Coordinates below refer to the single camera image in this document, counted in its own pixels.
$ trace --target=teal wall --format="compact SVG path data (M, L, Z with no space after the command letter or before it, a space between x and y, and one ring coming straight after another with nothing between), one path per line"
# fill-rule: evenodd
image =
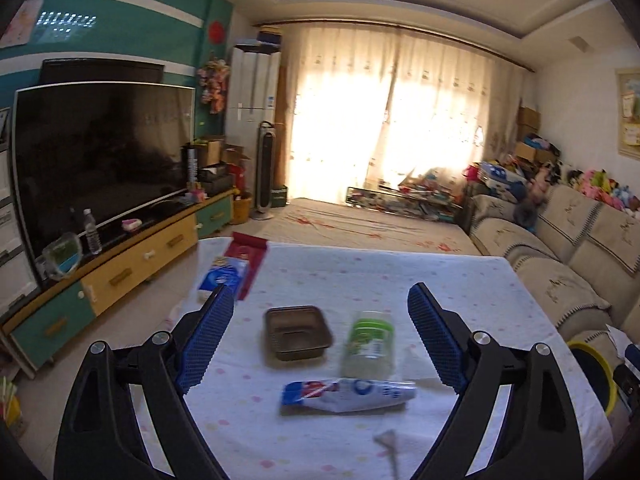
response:
M165 64L163 82L196 88L197 136L220 133L218 122L199 102L194 74L210 54L225 55L224 43L209 44L206 27L217 20L228 30L228 1L43 1L29 43L0 49L0 107L13 105L16 89L37 84L45 57L72 57L75 52L139 56Z

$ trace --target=picture frame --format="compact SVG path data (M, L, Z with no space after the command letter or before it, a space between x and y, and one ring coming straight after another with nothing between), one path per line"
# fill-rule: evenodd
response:
M618 153L640 160L640 68L616 70Z
M11 108L0 108L0 150L7 147L9 141L9 112Z

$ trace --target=sofa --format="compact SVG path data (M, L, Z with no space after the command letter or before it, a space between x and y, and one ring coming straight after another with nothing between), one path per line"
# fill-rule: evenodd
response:
M640 342L640 222L561 184L549 189L533 232L513 223L513 204L474 202L478 250L508 260L565 341L592 345L612 370L620 364L606 326Z

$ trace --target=bottle label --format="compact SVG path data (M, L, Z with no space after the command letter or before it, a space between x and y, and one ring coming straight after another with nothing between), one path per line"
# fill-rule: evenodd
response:
M393 331L391 323L386 321L359 319L354 323L349 335L348 353L350 355L386 357Z

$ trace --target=toothpaste box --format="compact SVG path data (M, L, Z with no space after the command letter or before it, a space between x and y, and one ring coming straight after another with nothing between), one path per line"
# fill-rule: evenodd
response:
M234 298L237 299L248 270L247 260L229 256L216 258L198 288L199 300L206 301L213 290L221 284L229 286L233 290Z

